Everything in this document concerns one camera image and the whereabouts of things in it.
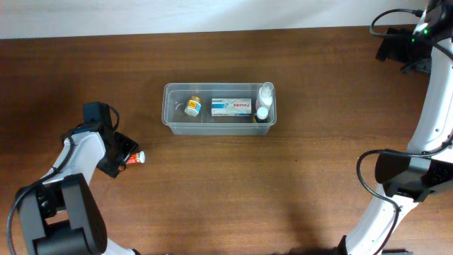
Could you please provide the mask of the orange effervescent tablet tube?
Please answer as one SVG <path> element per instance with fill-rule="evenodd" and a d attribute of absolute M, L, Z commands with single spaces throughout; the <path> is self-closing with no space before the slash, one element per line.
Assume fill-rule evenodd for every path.
<path fill-rule="evenodd" d="M 146 160 L 146 156 L 144 151 L 140 151 L 137 153 L 132 154 L 129 159 L 126 161 L 126 165 L 128 164 L 143 164 Z"/>

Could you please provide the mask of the gold-lidded small jar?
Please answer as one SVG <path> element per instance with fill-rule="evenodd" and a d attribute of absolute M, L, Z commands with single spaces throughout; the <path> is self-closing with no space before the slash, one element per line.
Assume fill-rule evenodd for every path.
<path fill-rule="evenodd" d="M 196 117 L 199 115 L 202 106 L 202 100 L 198 96 L 191 96 L 185 107 L 185 113 L 189 116 Z"/>

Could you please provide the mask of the white Panadol medicine box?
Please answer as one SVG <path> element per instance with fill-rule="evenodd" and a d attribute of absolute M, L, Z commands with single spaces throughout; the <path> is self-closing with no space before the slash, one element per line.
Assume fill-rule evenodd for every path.
<path fill-rule="evenodd" d="M 252 113 L 250 98 L 213 98 L 212 116 L 250 116 Z"/>

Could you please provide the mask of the dark bottle with white cap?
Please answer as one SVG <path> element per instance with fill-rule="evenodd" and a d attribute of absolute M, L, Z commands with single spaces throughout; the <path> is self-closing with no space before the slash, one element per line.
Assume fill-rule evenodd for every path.
<path fill-rule="evenodd" d="M 268 109 L 266 107 L 260 107 L 253 116 L 254 123 L 266 123 L 268 117 Z"/>

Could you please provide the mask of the white spray bottle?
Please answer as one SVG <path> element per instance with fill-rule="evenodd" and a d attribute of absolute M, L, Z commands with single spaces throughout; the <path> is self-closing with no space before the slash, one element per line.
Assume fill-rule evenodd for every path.
<path fill-rule="evenodd" d="M 270 110 L 273 104 L 274 86 L 271 82 L 265 82 L 258 90 L 256 97 L 256 110 L 261 107 Z"/>

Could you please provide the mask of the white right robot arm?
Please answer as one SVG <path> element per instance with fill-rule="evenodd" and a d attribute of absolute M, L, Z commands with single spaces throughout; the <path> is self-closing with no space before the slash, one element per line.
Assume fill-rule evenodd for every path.
<path fill-rule="evenodd" d="M 431 46 L 430 80 L 425 101 L 406 152 L 376 149 L 377 187 L 366 187 L 372 200 L 355 229 L 345 235 L 339 254 L 382 254 L 407 214 L 429 195 L 452 188 L 452 37 L 435 35 L 427 27 L 410 36 Z"/>

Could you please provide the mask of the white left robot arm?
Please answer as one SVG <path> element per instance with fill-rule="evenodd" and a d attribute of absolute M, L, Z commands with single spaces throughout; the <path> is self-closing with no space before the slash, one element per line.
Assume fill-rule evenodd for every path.
<path fill-rule="evenodd" d="M 118 112 L 107 103 L 83 106 L 83 121 L 62 136 L 63 149 L 50 170 L 18 190 L 8 214 L 8 249 L 15 254 L 13 216 L 17 214 L 29 254 L 130 254 L 108 238 L 89 183 L 96 169 L 116 178 L 138 144 L 117 131 Z"/>

